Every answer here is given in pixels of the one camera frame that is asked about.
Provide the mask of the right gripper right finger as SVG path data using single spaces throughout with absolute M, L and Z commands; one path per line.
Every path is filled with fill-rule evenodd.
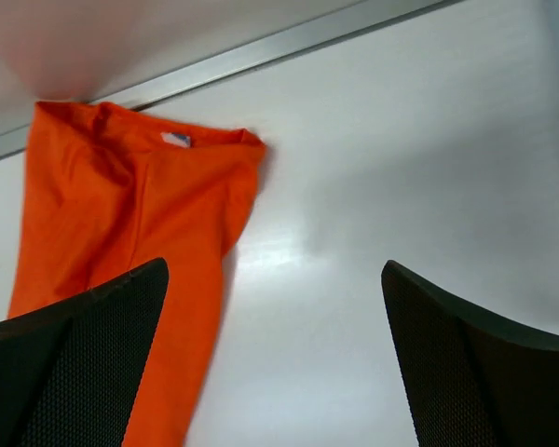
M 389 327 L 421 446 L 559 446 L 559 335 L 388 261 Z

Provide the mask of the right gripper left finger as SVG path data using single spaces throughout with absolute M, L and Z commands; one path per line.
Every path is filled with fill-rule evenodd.
M 156 258 L 0 321 L 0 446 L 119 446 L 169 283 Z

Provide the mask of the orange t-shirt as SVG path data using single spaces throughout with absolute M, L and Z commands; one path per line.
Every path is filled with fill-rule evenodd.
M 110 102 L 38 102 L 26 148 L 8 314 L 87 291 L 155 258 L 170 280 L 128 446 L 184 442 L 217 339 L 223 259 L 251 215 L 265 144 Z

